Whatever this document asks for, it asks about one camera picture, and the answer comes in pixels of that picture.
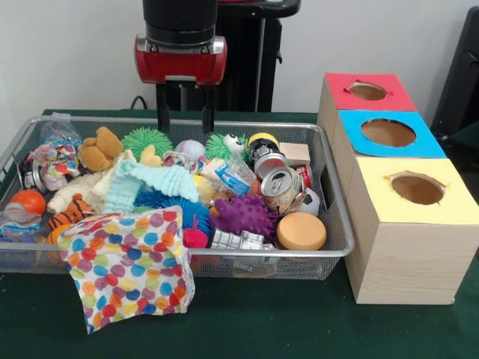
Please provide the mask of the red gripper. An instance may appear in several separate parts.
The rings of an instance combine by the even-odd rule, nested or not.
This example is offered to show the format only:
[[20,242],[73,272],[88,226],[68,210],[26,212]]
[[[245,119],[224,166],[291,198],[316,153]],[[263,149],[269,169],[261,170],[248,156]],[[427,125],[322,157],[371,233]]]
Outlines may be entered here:
[[216,87],[225,74],[228,47],[224,37],[216,36],[201,48],[169,49],[158,47],[145,36],[135,39],[135,64],[144,83],[156,84],[158,129],[169,129],[170,112],[167,103],[167,82],[194,82],[204,87],[202,110],[204,133],[214,131]]

